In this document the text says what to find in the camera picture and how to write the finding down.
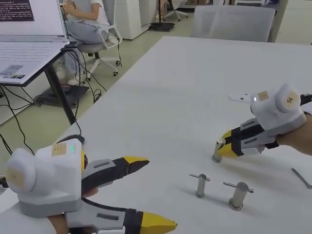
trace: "human hand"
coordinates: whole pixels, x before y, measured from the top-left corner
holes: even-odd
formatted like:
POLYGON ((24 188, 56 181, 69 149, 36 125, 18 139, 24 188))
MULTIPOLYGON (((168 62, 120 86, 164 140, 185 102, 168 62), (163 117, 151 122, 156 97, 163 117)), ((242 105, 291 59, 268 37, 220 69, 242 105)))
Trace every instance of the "human hand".
POLYGON ((280 135, 276 141, 279 145, 288 145, 297 151, 312 156, 312 116, 306 115, 307 122, 300 128, 280 135))
POLYGON ((75 16, 77 10, 73 5, 64 4, 62 7, 66 14, 71 14, 72 16, 75 16))
MULTIPOLYGON (((98 189, 95 188, 84 195, 84 197, 93 196, 94 194, 98 193, 98 189)), ((54 229, 56 230, 57 234, 68 234, 68 228, 66 225, 65 216, 62 215, 56 215, 48 217, 50 222, 52 223, 54 229)))

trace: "white office chair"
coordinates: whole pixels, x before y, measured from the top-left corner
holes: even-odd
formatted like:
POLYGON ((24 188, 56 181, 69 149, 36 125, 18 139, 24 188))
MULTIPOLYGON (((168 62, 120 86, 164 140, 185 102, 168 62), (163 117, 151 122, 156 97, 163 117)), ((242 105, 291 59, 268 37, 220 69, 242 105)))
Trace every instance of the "white office chair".
MULTIPOLYGON (((87 61, 87 65, 92 64, 91 69, 89 70, 90 73, 93 73, 98 65, 105 64, 106 67, 113 70, 113 76, 118 75, 118 69, 113 66, 110 62, 115 63, 116 66, 121 65, 121 61, 119 58, 108 58, 108 57, 100 57, 99 52, 102 50, 108 50, 110 48, 113 48, 115 46, 118 46, 122 42, 121 35, 119 31, 117 30, 116 24, 115 24, 115 5, 116 0, 103 0, 104 9, 107 15, 108 22, 110 24, 109 27, 109 33, 113 34, 117 39, 116 42, 113 43, 109 40, 103 40, 103 43, 99 44, 82 44, 79 45, 78 48, 83 53, 88 53, 89 56, 95 55, 95 58, 87 61)), ((98 33, 102 37, 102 29, 99 29, 98 33)))
POLYGON ((269 3, 270 0, 235 0, 235 5, 238 4, 260 4, 264 6, 265 4, 269 3))
POLYGON ((267 42, 275 10, 253 6, 198 6, 191 37, 267 42))
POLYGON ((186 3, 186 0, 168 0, 168 2, 172 6, 173 10, 164 16, 163 18, 164 21, 166 21, 166 18, 171 15, 176 15, 179 21, 181 21, 180 16, 184 16, 185 18, 188 17, 187 13, 182 12, 182 11, 177 11, 180 5, 186 3))

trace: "metal peg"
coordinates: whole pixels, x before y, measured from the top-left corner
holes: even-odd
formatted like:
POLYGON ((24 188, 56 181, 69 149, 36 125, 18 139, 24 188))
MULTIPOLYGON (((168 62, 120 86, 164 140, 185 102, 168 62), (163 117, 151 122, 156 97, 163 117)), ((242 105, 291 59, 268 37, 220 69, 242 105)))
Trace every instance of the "metal peg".
MULTIPOLYGON (((230 183, 227 183, 227 182, 223 182, 224 185, 227 185, 227 186, 230 186, 230 187, 233 187, 233 188, 237 188, 237 185, 236 184, 230 184, 230 183)), ((254 193, 254 190, 253 189, 250 189, 248 188, 248 192, 253 194, 254 193)))
POLYGON ((295 168, 292 168, 292 171, 301 179, 302 182, 305 183, 308 189, 312 189, 312 185, 309 184, 308 181, 306 181, 305 178, 295 168))
POLYGON ((216 163, 219 163, 222 161, 222 155, 218 153, 218 150, 225 144, 225 139, 224 138, 217 138, 216 139, 216 144, 214 148, 214 155, 212 157, 213 161, 216 163))
POLYGON ((233 197, 229 200, 230 208, 235 211, 240 211, 241 209, 243 209, 243 201, 246 197, 247 192, 253 193, 254 191, 250 189, 248 185, 244 182, 239 182, 237 185, 229 183, 223 184, 236 188, 233 197))
POLYGON ((197 186, 197 190, 195 192, 195 195, 197 196, 197 198, 203 198, 205 196, 206 181, 210 181, 210 179, 207 178, 206 175, 204 175, 204 174, 200 174, 200 175, 190 174, 190 176, 198 178, 198 186, 197 186))

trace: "sticker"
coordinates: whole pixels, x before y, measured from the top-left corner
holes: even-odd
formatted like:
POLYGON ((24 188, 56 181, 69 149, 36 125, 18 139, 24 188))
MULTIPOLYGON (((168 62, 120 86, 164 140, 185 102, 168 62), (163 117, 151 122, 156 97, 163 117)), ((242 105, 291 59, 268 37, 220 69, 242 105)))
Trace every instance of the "sticker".
POLYGON ((265 101, 267 99, 269 99, 269 94, 268 91, 264 91, 258 94, 259 97, 259 101, 265 101))
POLYGON ((11 79, 17 79, 19 77, 19 74, 14 74, 14 75, 12 75, 10 78, 11 79))
POLYGON ((52 157, 66 154, 66 143, 54 144, 52 146, 52 157))
POLYGON ((24 65, 10 65, 2 72, 0 72, 1 77, 11 77, 17 73, 24 65))
POLYGON ((287 98, 285 100, 285 106, 290 109, 293 107, 293 105, 296 103, 298 103, 298 99, 299 99, 299 95, 294 92, 294 91, 291 91, 288 95, 287 95, 287 98))
POLYGON ((9 167, 6 171, 6 181, 22 188, 24 186, 25 175, 19 170, 9 167))

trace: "person sitting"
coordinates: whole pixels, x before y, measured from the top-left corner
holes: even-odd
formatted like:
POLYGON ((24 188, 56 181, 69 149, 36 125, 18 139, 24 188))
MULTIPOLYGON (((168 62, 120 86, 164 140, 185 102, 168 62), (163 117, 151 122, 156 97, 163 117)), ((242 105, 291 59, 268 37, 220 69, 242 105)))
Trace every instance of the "person sitting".
MULTIPOLYGON (((103 40, 118 43, 115 37, 109 36, 110 24, 102 0, 66 0, 62 9, 65 16, 71 15, 79 19, 75 22, 65 19, 69 41, 75 41, 76 46, 83 43, 103 43, 103 40), (102 36, 98 33, 99 29, 104 30, 101 33, 102 36)), ((70 85, 77 85, 86 80, 86 71, 83 69, 85 64, 81 60, 82 54, 78 49, 74 49, 74 51, 65 53, 60 59, 58 67, 58 78, 62 79, 66 74, 69 74, 71 79, 68 84, 70 85)))

